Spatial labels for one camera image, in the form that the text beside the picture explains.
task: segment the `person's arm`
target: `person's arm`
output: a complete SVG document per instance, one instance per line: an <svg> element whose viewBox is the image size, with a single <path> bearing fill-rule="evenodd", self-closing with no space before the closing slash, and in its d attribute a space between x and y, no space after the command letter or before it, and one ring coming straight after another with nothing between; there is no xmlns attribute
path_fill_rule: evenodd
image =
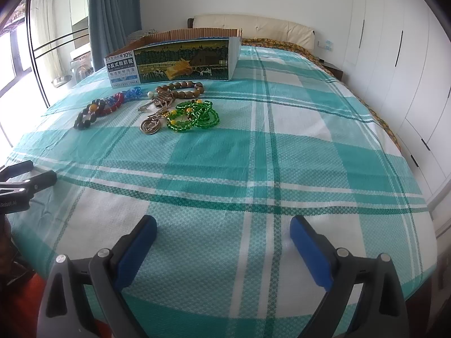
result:
<svg viewBox="0 0 451 338"><path fill-rule="evenodd" d="M13 250L11 249L11 225L5 216L3 230L0 230L0 276L11 272Z"/></svg>

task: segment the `green bead bracelet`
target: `green bead bracelet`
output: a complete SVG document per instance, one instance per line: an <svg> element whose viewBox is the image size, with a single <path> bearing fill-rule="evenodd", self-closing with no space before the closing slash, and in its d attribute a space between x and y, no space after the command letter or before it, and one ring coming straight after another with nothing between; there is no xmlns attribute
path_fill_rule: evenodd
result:
<svg viewBox="0 0 451 338"><path fill-rule="evenodd" d="M219 115L212 106L212 102L199 99L180 103L175 110L166 113L167 126L177 132L185 132L194 126L204 129L216 126L219 123ZM175 120L185 115L187 121Z"/></svg>

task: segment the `metal pendant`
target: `metal pendant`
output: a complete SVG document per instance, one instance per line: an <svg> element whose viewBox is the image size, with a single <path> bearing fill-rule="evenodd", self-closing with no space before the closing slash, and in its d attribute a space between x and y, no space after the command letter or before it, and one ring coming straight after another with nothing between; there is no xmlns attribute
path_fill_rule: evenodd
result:
<svg viewBox="0 0 451 338"><path fill-rule="evenodd" d="M141 131L146 135L153 135L154 133L157 133L162 127L162 124L160 123L161 117L162 116L160 114L153 114L149 116L143 121L143 123L141 123Z"/></svg>
<svg viewBox="0 0 451 338"><path fill-rule="evenodd" d="M174 96L170 91L162 91L158 93L149 103L138 108L139 112L145 112L152 104L156 108L163 109L169 107L174 102Z"/></svg>

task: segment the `red fabric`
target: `red fabric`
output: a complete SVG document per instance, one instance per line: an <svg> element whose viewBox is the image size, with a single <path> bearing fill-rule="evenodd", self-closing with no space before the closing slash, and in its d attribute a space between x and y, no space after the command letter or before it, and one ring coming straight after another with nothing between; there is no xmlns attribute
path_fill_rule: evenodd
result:
<svg viewBox="0 0 451 338"><path fill-rule="evenodd" d="M17 338L35 338L37 316L46 283L35 274L19 289L0 295L0 326L6 327ZM111 338L110 328L96 321L102 338Z"/></svg>

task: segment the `metal screw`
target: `metal screw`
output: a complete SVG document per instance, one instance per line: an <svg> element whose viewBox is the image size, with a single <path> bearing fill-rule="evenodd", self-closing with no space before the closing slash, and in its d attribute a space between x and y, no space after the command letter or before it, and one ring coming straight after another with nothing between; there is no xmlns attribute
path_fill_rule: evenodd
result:
<svg viewBox="0 0 451 338"><path fill-rule="evenodd" d="M339 257L344 258L344 257L347 257L349 255L349 251L347 249L345 249L345 248L338 248L337 249L337 255Z"/></svg>
<svg viewBox="0 0 451 338"><path fill-rule="evenodd" d="M381 254L381 259L384 261L384 262L390 262L392 259L390 258L390 256L388 255L388 254L386 254L386 253L382 253Z"/></svg>
<svg viewBox="0 0 451 338"><path fill-rule="evenodd" d="M99 257L101 257L101 258L107 257L107 256L110 255L110 250L107 249L107 248L100 249L100 250L97 252L97 255L98 255Z"/></svg>
<svg viewBox="0 0 451 338"><path fill-rule="evenodd" d="M63 263L66 260L66 256L64 254L60 254L56 257L56 263Z"/></svg>

